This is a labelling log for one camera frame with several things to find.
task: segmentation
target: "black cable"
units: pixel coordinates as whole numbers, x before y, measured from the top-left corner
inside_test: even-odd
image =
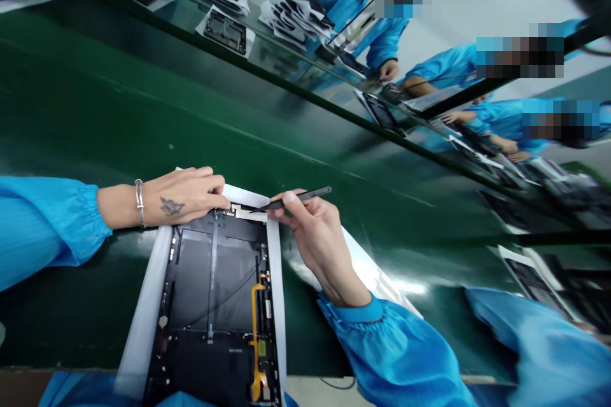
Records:
[[[248,283],[248,281],[250,280],[250,277],[252,277],[254,274],[256,274],[258,269],[259,269],[259,264],[257,263],[255,269],[246,277],[244,282],[240,286],[238,286],[233,293],[228,295],[221,303],[219,303],[212,310],[206,310],[205,312],[203,312],[201,315],[199,315],[197,318],[195,318],[192,322],[190,322],[187,325],[185,325],[185,327],[193,326],[196,322],[200,321],[203,318],[206,318],[209,314],[214,312],[217,308],[219,308],[221,305],[223,305],[225,302],[227,302],[229,299],[231,299],[233,296],[235,296],[237,294],[237,292],[240,291],[240,289],[242,289],[246,283]]]
[[[432,83],[433,81],[443,81],[444,79],[454,79],[454,78],[460,78],[462,76],[471,76],[471,75],[475,75],[475,74],[477,74],[477,73],[476,72],[471,72],[471,73],[463,73],[463,74],[454,75],[454,76],[446,76],[445,78],[433,78],[433,79],[430,79],[428,81],[422,81],[421,83],[416,83],[415,85],[408,86],[406,88],[403,88],[403,90],[408,90],[408,89],[411,89],[412,87],[423,85],[425,83]]]
[[[174,235],[178,236],[178,248],[181,247],[183,243],[183,234],[178,230],[178,226],[172,226],[174,228]]]
[[[320,381],[323,382],[325,385],[329,385],[331,388],[335,388],[335,389],[339,389],[343,391],[352,389],[352,387],[356,384],[356,377],[354,377],[354,379],[352,380],[352,383],[350,383],[350,386],[347,386],[347,387],[336,387],[335,385],[332,385],[331,383],[324,381],[322,377],[318,377],[318,378],[320,378]]]
[[[342,32],[346,30],[346,27],[348,27],[350,24],[352,24],[352,23],[355,21],[355,19],[356,19],[356,18],[358,18],[358,17],[361,15],[361,13],[362,13],[363,11],[365,11],[365,10],[367,9],[367,7],[368,7],[369,5],[371,5],[373,2],[374,2],[373,0],[369,1],[369,3],[367,3],[367,4],[365,5],[365,7],[364,7],[362,10],[360,10],[360,11],[358,12],[358,14],[357,14],[355,17],[353,17],[353,18],[352,18],[352,21],[348,22],[348,23],[347,23],[347,24],[344,26],[344,28],[343,28],[343,29],[341,29],[341,30],[340,30],[340,31],[337,33],[337,35],[335,35],[335,36],[334,36],[334,37],[331,39],[331,41],[329,41],[329,42],[327,43],[327,46],[328,46],[328,45],[330,45],[331,43],[333,43],[333,40],[334,40],[335,38],[339,37],[339,36],[342,34]]]

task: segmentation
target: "hand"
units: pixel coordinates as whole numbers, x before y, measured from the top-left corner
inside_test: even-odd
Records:
[[[489,95],[482,95],[482,97],[479,97],[478,99],[475,99],[472,104],[473,105],[479,105],[484,103],[486,100],[488,100]]]
[[[214,175],[210,167],[175,170],[147,181],[142,185],[144,223],[148,227],[185,224],[213,208],[230,209],[229,200],[221,196],[224,185],[225,178]],[[98,190],[97,206],[111,229],[140,225],[135,186],[119,184]]]
[[[272,198],[282,198],[284,209],[268,210],[270,217],[293,230],[299,252],[308,269],[320,282],[326,296],[338,307],[364,307],[371,293],[356,275],[337,207],[320,197],[301,202],[296,193],[287,191]]]
[[[399,74],[399,63],[395,59],[387,60],[380,67],[380,81],[392,81]]]
[[[510,161],[513,162],[524,162],[529,160],[533,155],[528,151],[518,151],[517,153],[511,153],[507,155]]]
[[[504,153],[517,153],[518,145],[516,141],[508,140],[498,135],[492,135],[490,142],[501,148]]]
[[[473,111],[455,111],[453,113],[445,114],[441,117],[441,120],[446,123],[461,123],[466,124],[473,121],[477,117],[477,113]]]

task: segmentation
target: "yellow flex cable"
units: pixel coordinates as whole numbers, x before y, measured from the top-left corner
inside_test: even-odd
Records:
[[[253,384],[250,387],[250,392],[252,395],[253,402],[258,402],[259,397],[261,397],[261,383],[263,386],[267,386],[267,375],[265,372],[259,371],[259,347],[256,341],[256,292],[257,290],[265,290],[266,287],[260,283],[253,286],[253,339],[250,342],[251,345],[255,347],[255,379]]]

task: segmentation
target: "left hand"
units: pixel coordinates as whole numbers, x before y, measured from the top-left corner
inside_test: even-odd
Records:
[[[401,68],[396,60],[387,60],[380,67],[380,81],[392,81],[399,74],[399,70],[401,70]]]
[[[474,111],[455,111],[453,113],[444,114],[441,120],[446,124],[460,123],[466,124],[473,121],[477,117],[477,113]]]
[[[230,209],[231,203],[221,195],[224,186],[225,178],[214,175],[210,167],[175,170],[146,181],[142,185],[144,223],[147,227],[185,224],[213,208]],[[97,207],[111,229],[140,226],[135,186],[119,184],[98,190]]]
[[[524,162],[529,160],[533,155],[528,151],[518,151],[517,153],[511,153],[507,155],[512,162]]]

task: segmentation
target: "flex cable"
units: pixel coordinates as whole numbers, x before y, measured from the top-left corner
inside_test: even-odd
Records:
[[[214,289],[214,278],[216,277],[216,248],[218,246],[218,213],[214,210],[214,230],[212,232],[212,260],[210,267],[210,290],[208,294],[208,310],[212,310],[214,307],[214,294],[216,290]],[[210,312],[208,314],[208,343],[213,342],[214,338],[214,313]]]
[[[261,284],[261,279],[266,278],[264,274],[259,275],[259,283],[253,286],[252,295],[253,295],[253,339],[250,342],[250,345],[255,348],[255,375],[253,384],[250,387],[250,394],[253,402],[258,402],[261,397],[261,383],[263,386],[267,388],[267,375],[265,371],[261,372],[259,370],[259,346],[256,340],[256,292],[264,291],[267,288]]]

